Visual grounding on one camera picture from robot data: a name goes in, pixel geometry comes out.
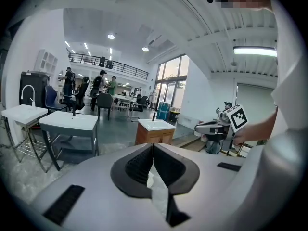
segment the backpack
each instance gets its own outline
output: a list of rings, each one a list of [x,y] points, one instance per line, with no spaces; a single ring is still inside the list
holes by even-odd
[[[93,88],[98,88],[100,86],[102,79],[100,76],[97,76],[93,81]]]

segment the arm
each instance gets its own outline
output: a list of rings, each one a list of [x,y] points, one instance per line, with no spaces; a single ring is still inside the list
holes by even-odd
[[[265,121],[253,125],[247,125],[242,130],[239,130],[235,136],[233,143],[239,144],[246,141],[267,140],[273,131],[278,107],[276,111]]]
[[[115,88],[115,86],[116,86],[115,83],[116,83],[115,81],[111,81],[110,88]]]

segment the window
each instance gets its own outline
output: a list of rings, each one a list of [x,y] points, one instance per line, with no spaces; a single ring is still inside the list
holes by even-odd
[[[175,108],[181,107],[188,66],[189,57],[187,55],[160,64],[154,87],[154,92],[157,95],[156,109],[160,102],[169,103]]]
[[[181,67],[180,67],[180,75],[179,76],[187,75],[188,64],[189,64],[189,57],[186,56],[186,55],[182,56]]]
[[[159,72],[158,72],[158,75],[157,75],[157,80],[161,80],[162,79],[163,72],[164,72],[164,66],[165,66],[165,64],[160,64]]]
[[[173,59],[169,62],[166,62],[164,79],[177,77],[180,66],[180,58]]]

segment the sink basin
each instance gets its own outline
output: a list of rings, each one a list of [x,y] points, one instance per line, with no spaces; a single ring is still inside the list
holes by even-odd
[[[152,121],[148,119],[138,119],[138,122],[148,131],[175,129],[175,126],[167,123],[164,120]]]
[[[1,114],[6,118],[12,119],[25,125],[46,114],[47,111],[48,110],[44,108],[22,104],[3,110]]]
[[[93,130],[93,127],[98,120],[95,115],[76,114],[73,116],[69,112],[56,111],[39,120],[41,124],[81,130]]]

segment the blue container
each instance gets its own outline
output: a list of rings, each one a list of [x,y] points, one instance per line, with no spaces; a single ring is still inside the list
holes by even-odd
[[[170,111],[170,104],[165,102],[160,102],[157,109],[157,119],[167,121]]]

